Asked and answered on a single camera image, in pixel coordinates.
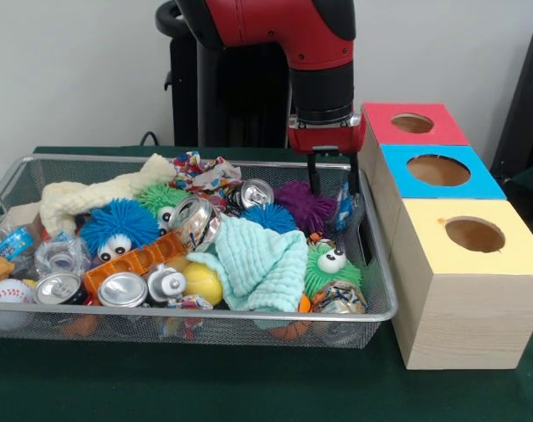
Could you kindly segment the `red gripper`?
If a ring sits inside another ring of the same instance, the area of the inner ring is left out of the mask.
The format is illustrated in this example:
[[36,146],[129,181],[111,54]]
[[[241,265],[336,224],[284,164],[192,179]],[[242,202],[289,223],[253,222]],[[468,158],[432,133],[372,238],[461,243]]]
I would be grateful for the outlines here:
[[321,182],[316,167],[316,152],[338,151],[347,154],[350,163],[348,189],[352,196],[360,193],[357,153],[366,134],[367,121],[363,114],[354,113],[347,120],[327,125],[307,124],[291,115],[288,120],[288,141],[292,150],[307,156],[310,191],[321,193]]

